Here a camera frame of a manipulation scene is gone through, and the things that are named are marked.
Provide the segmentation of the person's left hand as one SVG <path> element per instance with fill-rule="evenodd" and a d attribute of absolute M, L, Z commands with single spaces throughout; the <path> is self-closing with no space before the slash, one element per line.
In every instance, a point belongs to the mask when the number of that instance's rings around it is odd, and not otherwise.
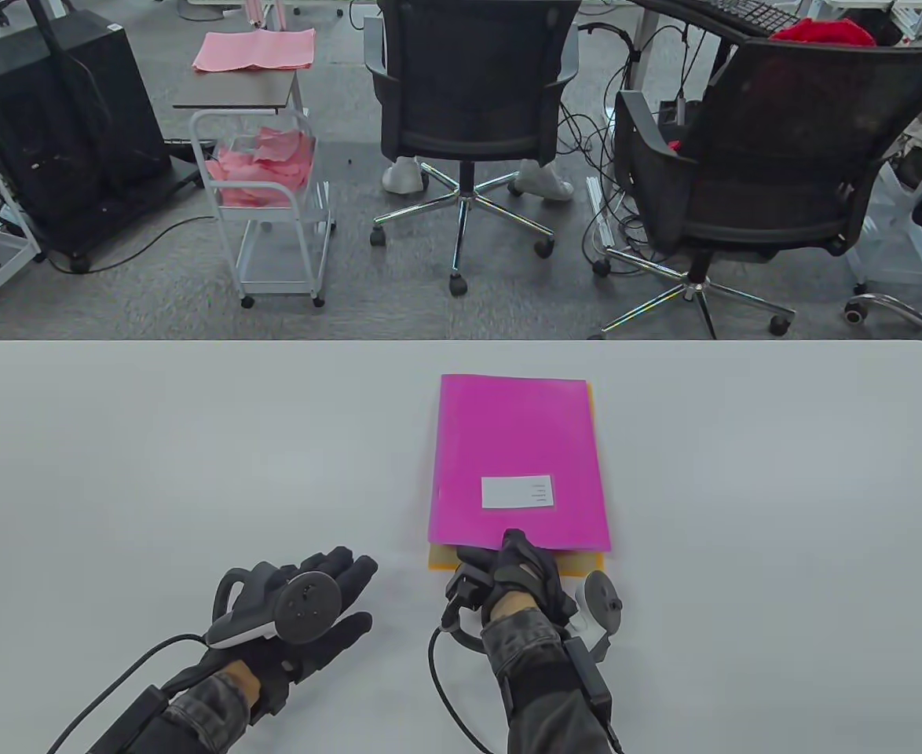
<path fill-rule="evenodd" d="M 346 547 L 299 565 L 231 568 L 219 582 L 205 634 L 212 667 L 243 663 L 259 683 L 251 723 L 284 708 L 290 686 L 327 668 L 371 630 L 370 613 L 350 607 L 378 564 Z"/>

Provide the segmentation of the person's right hand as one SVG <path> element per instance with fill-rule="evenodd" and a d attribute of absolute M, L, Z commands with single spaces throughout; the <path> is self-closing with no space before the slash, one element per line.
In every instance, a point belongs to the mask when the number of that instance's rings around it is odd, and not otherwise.
<path fill-rule="evenodd" d="M 576 614 L 575 599 L 562 588 L 557 560 L 534 546 L 522 530 L 507 529 L 495 550 L 458 546 L 456 555 L 461 563 L 482 571 L 493 582 L 481 606 L 483 626 L 490 624 L 493 611 L 509 594 L 529 596 L 533 606 L 560 628 L 566 628 Z"/>

